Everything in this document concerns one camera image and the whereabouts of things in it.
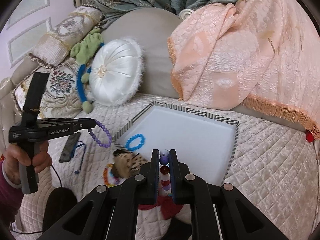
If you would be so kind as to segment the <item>purple sleeve forearm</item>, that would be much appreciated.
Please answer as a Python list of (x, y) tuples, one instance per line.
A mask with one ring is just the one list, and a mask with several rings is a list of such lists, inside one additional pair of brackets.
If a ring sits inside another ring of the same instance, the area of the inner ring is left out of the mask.
[(21, 207), (23, 197), (24, 194), (22, 193), (21, 188), (8, 180), (4, 171), (4, 161), (2, 160), (0, 184), (1, 222), (6, 227), (15, 221), (15, 216)]

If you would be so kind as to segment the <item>person's left hand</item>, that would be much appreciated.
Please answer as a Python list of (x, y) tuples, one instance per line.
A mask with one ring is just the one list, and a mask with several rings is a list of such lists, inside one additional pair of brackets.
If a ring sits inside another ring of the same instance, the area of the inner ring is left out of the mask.
[(46, 167), (52, 165), (52, 158), (48, 153), (48, 141), (40, 143), (39, 153), (30, 159), (27, 153), (17, 145), (9, 145), (5, 151), (3, 171), (8, 180), (14, 185), (21, 183), (19, 164), (23, 166), (33, 166), (35, 173), (42, 172)]

